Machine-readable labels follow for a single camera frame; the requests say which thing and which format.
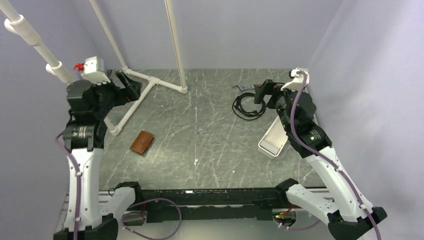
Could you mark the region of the brown leather card holder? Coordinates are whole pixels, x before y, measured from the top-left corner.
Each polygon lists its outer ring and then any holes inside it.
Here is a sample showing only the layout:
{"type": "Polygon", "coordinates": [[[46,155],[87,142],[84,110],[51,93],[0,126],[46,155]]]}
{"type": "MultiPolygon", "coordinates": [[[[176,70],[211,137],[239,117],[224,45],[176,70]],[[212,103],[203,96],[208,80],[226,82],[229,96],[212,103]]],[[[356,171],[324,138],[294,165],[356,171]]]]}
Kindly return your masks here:
{"type": "Polygon", "coordinates": [[[129,150],[138,155],[143,155],[151,146],[154,138],[152,133],[142,130],[129,147],[129,150]]]}

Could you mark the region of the white plastic tray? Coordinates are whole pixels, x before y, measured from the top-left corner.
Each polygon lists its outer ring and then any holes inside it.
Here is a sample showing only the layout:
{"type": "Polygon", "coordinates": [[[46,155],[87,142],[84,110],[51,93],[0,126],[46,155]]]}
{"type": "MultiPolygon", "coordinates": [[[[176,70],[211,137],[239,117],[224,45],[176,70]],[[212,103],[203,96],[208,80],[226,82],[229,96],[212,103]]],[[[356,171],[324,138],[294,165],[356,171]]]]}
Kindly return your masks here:
{"type": "Polygon", "coordinates": [[[257,150],[266,157],[274,159],[279,156],[287,141],[286,131],[277,116],[257,144],[257,150]]]}

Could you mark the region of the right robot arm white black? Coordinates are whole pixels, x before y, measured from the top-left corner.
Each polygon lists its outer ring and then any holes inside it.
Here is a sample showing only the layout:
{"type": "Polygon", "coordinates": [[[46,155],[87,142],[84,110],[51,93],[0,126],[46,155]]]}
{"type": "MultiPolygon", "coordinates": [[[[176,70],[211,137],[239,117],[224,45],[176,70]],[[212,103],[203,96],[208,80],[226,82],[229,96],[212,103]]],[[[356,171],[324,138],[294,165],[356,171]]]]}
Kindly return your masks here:
{"type": "Polygon", "coordinates": [[[270,96],[267,108],[276,110],[290,145],[315,170],[332,197],[319,197],[296,180],[287,179],[278,185],[276,203],[282,208],[292,204],[308,211],[336,240],[359,240],[370,230],[382,239],[378,224],[388,215],[382,207],[373,206],[347,174],[330,138],[314,122],[316,105],[312,97],[302,89],[286,89],[270,79],[255,85],[254,90],[256,104],[270,96]]]}

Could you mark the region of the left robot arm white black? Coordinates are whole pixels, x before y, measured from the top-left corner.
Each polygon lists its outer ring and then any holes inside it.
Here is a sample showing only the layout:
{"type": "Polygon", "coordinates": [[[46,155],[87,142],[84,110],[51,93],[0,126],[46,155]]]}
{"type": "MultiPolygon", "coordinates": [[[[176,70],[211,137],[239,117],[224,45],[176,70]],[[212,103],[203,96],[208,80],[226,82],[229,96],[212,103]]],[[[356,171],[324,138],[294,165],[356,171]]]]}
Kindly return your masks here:
{"type": "Polygon", "coordinates": [[[127,208],[139,209],[144,196],[134,182],[118,189],[105,207],[100,206],[99,177],[104,154],[107,126],[105,119],[112,108],[140,98],[142,84],[117,71],[123,87],[110,79],[92,83],[80,79],[67,89],[69,120],[59,136],[59,147],[69,164],[69,196],[66,218],[55,240],[115,240],[119,223],[127,208]]]}

